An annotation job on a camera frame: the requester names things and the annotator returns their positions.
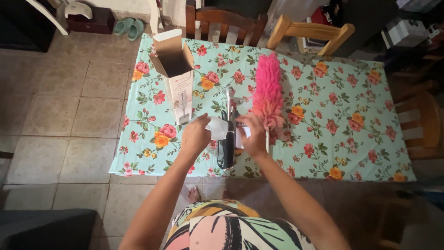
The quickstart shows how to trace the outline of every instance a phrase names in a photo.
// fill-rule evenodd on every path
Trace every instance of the wooden chair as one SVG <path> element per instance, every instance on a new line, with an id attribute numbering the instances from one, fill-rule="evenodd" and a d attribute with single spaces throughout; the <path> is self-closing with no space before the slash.
<path id="1" fill-rule="evenodd" d="M 426 90 L 436 88 L 438 83 L 430 80 L 421 85 L 407 89 L 404 93 L 393 98 L 397 106 L 396 112 L 403 113 L 418 109 L 420 118 L 401 123 L 401 129 L 423 128 L 421 138 L 405 140 L 411 160 L 444 158 L 442 147 L 443 128 L 440 108 L 435 98 Z"/>
<path id="2" fill-rule="evenodd" d="M 252 31 L 249 46 L 256 47 L 268 21 L 266 14 L 260 14 L 257 20 L 245 17 L 233 11 L 218 9 L 216 7 L 203 7 L 196 9 L 195 0 L 186 0 L 186 37 L 195 39 L 196 21 L 201 22 L 201 40 L 208 41 L 210 23 L 220 23 L 221 32 L 219 43 L 225 43 L 230 26 L 239 27 L 237 45 L 243 45 L 248 31 Z"/>
<path id="3" fill-rule="evenodd" d="M 331 56 L 333 52 L 355 32 L 353 24 L 342 28 L 324 24 L 292 22 L 287 15 L 281 15 L 267 42 L 267 48 L 276 49 L 283 36 L 306 37 L 329 42 L 318 53 L 320 56 Z"/>

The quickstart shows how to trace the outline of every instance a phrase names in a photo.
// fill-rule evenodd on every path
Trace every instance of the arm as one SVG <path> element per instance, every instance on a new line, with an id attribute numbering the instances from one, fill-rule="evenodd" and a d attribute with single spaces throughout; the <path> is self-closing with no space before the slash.
<path id="1" fill-rule="evenodd" d="M 159 249 L 168 228 L 186 174 L 210 142 L 210 122 L 204 114 L 186 126 L 176 160 L 145 198 L 125 233 L 120 250 Z"/>
<path id="2" fill-rule="evenodd" d="M 259 119 L 246 115 L 238 118 L 238 121 L 246 123 L 251 131 L 251 136 L 247 138 L 244 131 L 239 130 L 244 148 L 263 171 L 295 226 L 307 235 L 318 250 L 351 249 L 321 205 L 268 155 L 266 132 Z"/>

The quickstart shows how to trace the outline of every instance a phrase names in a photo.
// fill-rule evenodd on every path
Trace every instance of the green slipper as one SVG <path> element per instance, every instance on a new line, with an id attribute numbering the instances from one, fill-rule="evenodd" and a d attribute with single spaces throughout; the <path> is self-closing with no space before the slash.
<path id="1" fill-rule="evenodd" d="M 121 36 L 130 29 L 133 23 L 134 23 L 134 18 L 127 17 L 122 21 L 117 22 L 112 32 L 116 36 Z"/>
<path id="2" fill-rule="evenodd" d="M 139 36 L 145 31 L 145 24 L 143 24 L 142 20 L 137 19 L 130 26 L 130 32 L 128 33 L 128 38 L 130 41 L 135 41 Z"/>

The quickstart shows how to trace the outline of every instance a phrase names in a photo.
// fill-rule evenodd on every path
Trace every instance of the person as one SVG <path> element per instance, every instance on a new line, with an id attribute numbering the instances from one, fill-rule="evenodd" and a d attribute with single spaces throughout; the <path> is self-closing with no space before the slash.
<path id="1" fill-rule="evenodd" d="M 164 249 L 351 249 L 332 218 L 266 151 L 266 131 L 255 115 L 237 121 L 242 144 L 257 163 L 294 225 L 283 219 L 264 219 L 236 200 L 201 201 L 196 188 L 190 190 L 193 202 L 173 220 Z M 186 174 L 207 147 L 211 132 L 205 129 L 208 114 L 187 125 L 182 148 L 176 160 L 159 179 L 131 221 L 120 250 L 157 250 L 162 244 Z"/>

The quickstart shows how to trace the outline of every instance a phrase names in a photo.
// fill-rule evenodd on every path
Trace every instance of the table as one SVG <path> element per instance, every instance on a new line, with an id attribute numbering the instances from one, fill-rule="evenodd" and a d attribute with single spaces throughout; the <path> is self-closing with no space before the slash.
<path id="1" fill-rule="evenodd" d="M 193 115 L 220 116 L 226 86 L 240 114 L 250 112 L 258 56 L 255 48 L 183 39 L 194 55 Z M 161 76 L 149 61 L 150 35 L 140 44 L 116 157 L 110 173 L 162 176 L 181 146 Z M 316 55 L 278 55 L 287 140 L 270 133 L 270 154 L 290 176 L 353 181 L 414 181 L 383 64 Z M 163 133 L 166 137 L 155 137 Z M 188 176 L 259 177 L 247 152 L 230 171 L 218 166 L 218 142 L 196 159 Z"/>

